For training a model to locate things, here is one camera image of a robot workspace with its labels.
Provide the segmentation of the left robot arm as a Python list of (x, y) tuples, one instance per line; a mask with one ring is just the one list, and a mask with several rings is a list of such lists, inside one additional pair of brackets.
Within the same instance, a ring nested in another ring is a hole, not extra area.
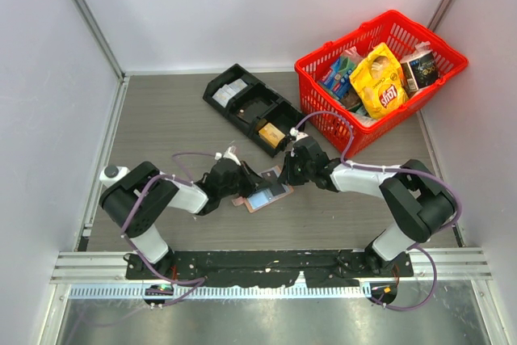
[(132, 170), (106, 166), (100, 182), (106, 190), (99, 206), (120, 227), (122, 236), (140, 253), (145, 270), (156, 279), (170, 277), (174, 266), (174, 253), (155, 225), (166, 208), (204, 216), (226, 197), (248, 197), (271, 186), (246, 162), (232, 158), (220, 158), (194, 183), (165, 175), (148, 161)]

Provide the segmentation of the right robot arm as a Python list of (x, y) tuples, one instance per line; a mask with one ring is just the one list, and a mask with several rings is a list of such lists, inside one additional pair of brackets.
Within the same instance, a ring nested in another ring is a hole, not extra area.
[(279, 182), (290, 186), (314, 183), (322, 190), (355, 192), (381, 198), (393, 223), (364, 250), (365, 267), (374, 276), (393, 268), (401, 253), (429, 240), (460, 214), (450, 188), (420, 161), (377, 166), (329, 158), (312, 137), (300, 137), (285, 154)]

